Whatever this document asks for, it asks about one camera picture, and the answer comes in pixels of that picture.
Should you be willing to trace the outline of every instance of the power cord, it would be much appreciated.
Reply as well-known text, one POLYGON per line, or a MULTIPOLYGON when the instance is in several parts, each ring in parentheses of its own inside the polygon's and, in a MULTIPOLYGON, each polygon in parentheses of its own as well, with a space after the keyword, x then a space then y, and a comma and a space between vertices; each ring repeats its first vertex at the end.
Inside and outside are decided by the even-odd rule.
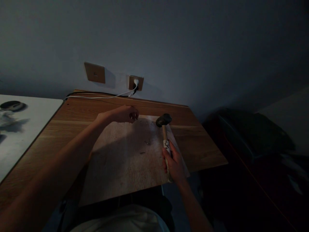
POLYGON ((73 92, 73 93, 68 94, 68 95, 66 96, 66 98, 63 99, 63 100, 65 101, 65 100, 68 99, 68 98, 74 98, 74 97, 75 97, 75 98, 86 98, 86 99, 108 99, 108 98, 115 98, 115 97, 119 97, 119 96, 121 96, 121 97, 130 97, 130 96, 134 95, 134 94, 136 93, 136 91, 138 90, 138 83, 139 83, 138 79, 135 79, 135 80, 134 80, 134 85, 135 85, 134 89, 132 89, 132 90, 130 90, 130 91, 128 91, 128 92, 119 94, 119 95, 115 95, 115 96, 113 96, 113 97, 84 97, 84 96, 71 96, 72 94, 76 94, 76 93, 103 93, 103 94, 109 94, 109 93, 104 93, 104 92, 73 92), (134 91, 133 94, 131 94, 131 95, 129 95, 129 96, 122 96, 122 95, 124 95, 124 94, 126 94, 126 93, 130 93, 130 92, 132 92, 132 91, 134 91))

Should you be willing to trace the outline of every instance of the dark object on white table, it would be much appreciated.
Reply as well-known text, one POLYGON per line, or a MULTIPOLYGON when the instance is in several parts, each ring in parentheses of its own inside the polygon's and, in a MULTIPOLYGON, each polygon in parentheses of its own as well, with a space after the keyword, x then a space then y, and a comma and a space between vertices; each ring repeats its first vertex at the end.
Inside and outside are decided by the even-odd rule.
POLYGON ((8 111, 18 111, 23 109, 26 106, 26 104, 19 102, 19 101, 7 101, 5 103, 2 103, 0 105, 0 108, 2 110, 8 110, 8 111))

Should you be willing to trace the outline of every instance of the black cable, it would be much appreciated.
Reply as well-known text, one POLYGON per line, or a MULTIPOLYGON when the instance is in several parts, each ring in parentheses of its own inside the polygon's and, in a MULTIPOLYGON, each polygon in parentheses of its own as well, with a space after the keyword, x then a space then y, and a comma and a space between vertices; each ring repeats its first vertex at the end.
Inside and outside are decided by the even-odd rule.
MULTIPOLYGON (((136 93, 136 91, 138 90, 138 86, 137 86, 137 88, 134 90, 134 93, 132 94, 132 95, 134 95, 135 93, 136 93)), ((112 94, 112 93, 105 93, 105 92, 92 92, 92 91, 80 91, 80 92, 72 92, 72 93, 69 93, 67 96, 66 96, 66 98, 68 97, 68 96, 71 96, 71 95, 73 95, 73 94, 76 94, 76 93, 101 93, 101 94, 107 94, 107 95, 113 95, 113 96, 117 96, 118 94, 112 94)))
POLYGON ((107 95, 113 95, 113 96, 117 96, 117 94, 112 94, 112 93, 105 93, 105 92, 91 92, 91 91, 80 91, 80 92, 72 92, 69 93, 66 97, 71 96, 72 94, 76 94, 76 93, 102 93, 102 94, 107 94, 107 95))

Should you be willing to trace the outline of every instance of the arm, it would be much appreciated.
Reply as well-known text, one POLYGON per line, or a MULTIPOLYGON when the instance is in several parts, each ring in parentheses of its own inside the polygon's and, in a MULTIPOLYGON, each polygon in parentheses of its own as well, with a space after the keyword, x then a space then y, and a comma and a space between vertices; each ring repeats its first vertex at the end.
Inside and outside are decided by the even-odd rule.
POLYGON ((212 226, 206 218, 200 204, 196 200, 190 188, 189 183, 187 182, 187 178, 184 174, 181 154, 177 152, 171 141, 170 149, 173 154, 173 158, 169 155, 168 151, 165 148, 162 149, 163 167, 165 169, 165 172, 167 172, 167 167, 164 160, 167 159, 170 174, 180 191, 181 198, 183 200, 183 204, 189 218, 191 231, 213 231, 212 226))
POLYGON ((89 159, 97 138, 112 121, 133 123, 132 106, 100 113, 46 165, 0 216, 0 231, 41 231, 89 159))

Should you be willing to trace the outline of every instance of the white table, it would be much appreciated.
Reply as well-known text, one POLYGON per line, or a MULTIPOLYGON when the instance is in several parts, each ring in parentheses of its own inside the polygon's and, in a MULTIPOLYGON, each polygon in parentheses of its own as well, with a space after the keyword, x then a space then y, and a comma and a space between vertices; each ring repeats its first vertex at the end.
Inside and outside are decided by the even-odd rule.
POLYGON ((8 101, 20 101, 27 106, 14 113, 16 123, 0 128, 0 183, 63 102, 60 99, 0 95, 0 104, 8 101))

